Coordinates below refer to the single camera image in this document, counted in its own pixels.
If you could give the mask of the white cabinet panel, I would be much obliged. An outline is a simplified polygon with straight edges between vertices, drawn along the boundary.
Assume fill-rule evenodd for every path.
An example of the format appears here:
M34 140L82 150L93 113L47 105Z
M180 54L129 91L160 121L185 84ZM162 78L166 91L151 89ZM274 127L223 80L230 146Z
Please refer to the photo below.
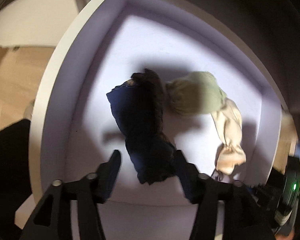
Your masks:
M55 47L78 13L76 0L16 0L0 11L0 47Z

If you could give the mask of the cream tied cloth bundle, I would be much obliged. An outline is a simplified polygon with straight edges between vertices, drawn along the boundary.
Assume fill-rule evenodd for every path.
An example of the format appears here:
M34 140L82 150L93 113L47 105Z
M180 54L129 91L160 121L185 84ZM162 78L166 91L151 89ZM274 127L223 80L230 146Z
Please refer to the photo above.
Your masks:
M217 134L222 142L218 154L216 170L230 175L235 166L246 162L246 155L241 147L242 116L234 101L226 98L224 106L211 113Z

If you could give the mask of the dark navy patterned cloth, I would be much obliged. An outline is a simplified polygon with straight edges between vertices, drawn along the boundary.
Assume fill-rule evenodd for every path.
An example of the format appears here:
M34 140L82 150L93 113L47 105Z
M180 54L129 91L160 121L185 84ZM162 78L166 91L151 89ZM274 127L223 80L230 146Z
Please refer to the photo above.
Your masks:
M151 185L175 176L176 148L163 132L165 95L157 73L133 73L107 99L139 182Z

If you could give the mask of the green rolled sock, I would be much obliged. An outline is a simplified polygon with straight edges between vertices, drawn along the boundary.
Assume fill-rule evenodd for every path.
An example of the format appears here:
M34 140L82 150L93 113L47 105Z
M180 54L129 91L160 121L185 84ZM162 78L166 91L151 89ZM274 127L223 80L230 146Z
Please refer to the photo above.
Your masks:
M210 72L191 72L165 85L168 103L179 115L195 116L220 110L226 93Z

